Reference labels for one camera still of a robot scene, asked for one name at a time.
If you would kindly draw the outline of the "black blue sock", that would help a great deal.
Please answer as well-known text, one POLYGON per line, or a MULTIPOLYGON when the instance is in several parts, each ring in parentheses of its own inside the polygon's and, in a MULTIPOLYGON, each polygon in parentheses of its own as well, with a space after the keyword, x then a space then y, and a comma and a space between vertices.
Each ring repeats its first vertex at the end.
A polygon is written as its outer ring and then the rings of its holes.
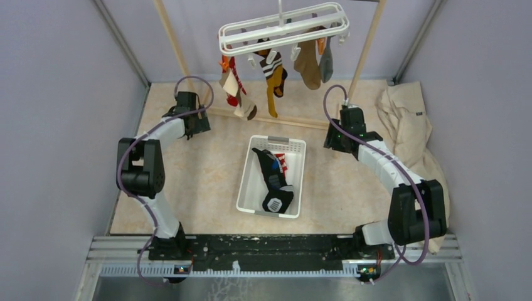
POLYGON ((287 184, 286 178, 275 155, 267 149, 252 148, 256 154, 267 194, 262 201, 266 212, 284 214, 294 199, 294 187, 287 184))

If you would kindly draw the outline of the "red character sock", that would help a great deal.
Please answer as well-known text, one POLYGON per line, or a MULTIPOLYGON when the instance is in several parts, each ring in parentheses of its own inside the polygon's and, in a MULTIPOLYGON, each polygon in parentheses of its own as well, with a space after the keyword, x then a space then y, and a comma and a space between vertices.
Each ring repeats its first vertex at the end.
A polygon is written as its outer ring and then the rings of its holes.
POLYGON ((287 167, 287 163, 285 161, 285 159, 286 159, 285 154, 284 153, 275 154, 275 157, 277 158, 277 160, 279 162, 279 166, 282 169, 283 174, 286 176, 288 167, 287 167))

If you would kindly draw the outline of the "beige brown sock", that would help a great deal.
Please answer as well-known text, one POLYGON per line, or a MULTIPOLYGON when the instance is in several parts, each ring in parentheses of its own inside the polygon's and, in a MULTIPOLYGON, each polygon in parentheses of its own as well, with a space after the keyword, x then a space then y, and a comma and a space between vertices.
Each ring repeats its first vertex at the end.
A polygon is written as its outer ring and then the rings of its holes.
POLYGON ((233 111, 235 116, 243 120, 252 120, 255 118, 257 113, 256 104, 241 92, 230 69, 222 73, 219 84, 227 95, 237 98, 238 105, 233 111))

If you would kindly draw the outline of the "mustard striped sock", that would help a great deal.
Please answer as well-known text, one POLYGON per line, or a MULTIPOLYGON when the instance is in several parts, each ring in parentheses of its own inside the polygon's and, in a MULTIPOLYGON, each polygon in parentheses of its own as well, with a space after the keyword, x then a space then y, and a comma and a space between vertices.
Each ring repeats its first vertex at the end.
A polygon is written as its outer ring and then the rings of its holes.
POLYGON ((272 50, 258 51, 263 60, 260 62, 263 74, 267 82, 267 105, 270 116, 277 118, 278 114, 275 109, 274 94, 275 89, 279 89, 282 83, 282 57, 280 53, 276 53, 273 60, 269 63, 267 58, 272 50))

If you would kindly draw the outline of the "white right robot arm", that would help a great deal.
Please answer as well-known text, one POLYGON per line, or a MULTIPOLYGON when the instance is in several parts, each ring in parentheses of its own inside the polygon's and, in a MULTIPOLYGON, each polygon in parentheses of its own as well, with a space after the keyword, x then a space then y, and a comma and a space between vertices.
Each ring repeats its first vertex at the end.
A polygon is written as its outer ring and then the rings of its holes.
POLYGON ((426 180, 394 156, 377 132, 368 132, 363 110, 343 105, 340 118, 327 132, 325 148, 352 154, 368 167, 391 195, 387 219, 356 228, 353 250, 370 258, 378 245, 403 246, 444 236, 447 232, 444 189, 436 179, 426 180))

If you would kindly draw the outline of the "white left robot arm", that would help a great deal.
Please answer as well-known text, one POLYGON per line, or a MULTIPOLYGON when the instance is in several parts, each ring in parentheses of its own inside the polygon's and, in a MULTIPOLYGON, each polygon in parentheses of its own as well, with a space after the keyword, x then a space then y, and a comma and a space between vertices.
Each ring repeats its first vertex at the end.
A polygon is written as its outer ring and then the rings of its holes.
POLYGON ((163 151, 183 137, 210 130, 206 109, 194 92, 177 92, 176 101, 161 120, 137 137, 124 137, 117 144, 117 187, 136 198, 152 221, 153 248, 163 248, 172 259, 183 258, 188 242, 181 223, 170 213, 163 187, 166 182, 163 151))

